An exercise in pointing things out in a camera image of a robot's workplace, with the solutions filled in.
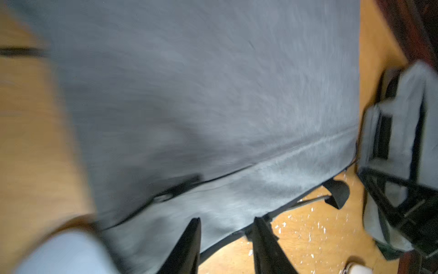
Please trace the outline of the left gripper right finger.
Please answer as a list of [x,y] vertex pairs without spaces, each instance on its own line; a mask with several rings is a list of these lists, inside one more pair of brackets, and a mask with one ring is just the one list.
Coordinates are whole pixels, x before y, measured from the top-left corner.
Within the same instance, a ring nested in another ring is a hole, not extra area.
[[298,274],[263,218],[254,218],[252,235],[256,274]]

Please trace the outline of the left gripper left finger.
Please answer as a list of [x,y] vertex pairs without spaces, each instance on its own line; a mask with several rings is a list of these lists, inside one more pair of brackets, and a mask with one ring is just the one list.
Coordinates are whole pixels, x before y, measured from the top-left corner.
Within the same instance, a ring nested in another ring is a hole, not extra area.
[[200,246],[201,220],[193,218],[157,274],[197,274]]

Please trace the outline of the white pink computer mouse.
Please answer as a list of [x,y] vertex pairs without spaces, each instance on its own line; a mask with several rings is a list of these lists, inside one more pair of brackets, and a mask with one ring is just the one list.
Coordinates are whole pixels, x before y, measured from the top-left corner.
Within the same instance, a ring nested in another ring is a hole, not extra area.
[[373,274],[373,270],[358,263],[349,263],[341,274]]

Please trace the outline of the grey laptop bag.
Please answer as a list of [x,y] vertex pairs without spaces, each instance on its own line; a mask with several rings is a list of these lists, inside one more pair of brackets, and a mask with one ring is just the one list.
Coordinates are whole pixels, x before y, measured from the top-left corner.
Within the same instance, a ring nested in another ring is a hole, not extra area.
[[211,256],[336,176],[359,127],[359,1],[9,1],[47,46],[116,263]]
[[427,63],[384,72],[363,116],[357,175],[365,230],[396,251],[438,251],[438,74]]

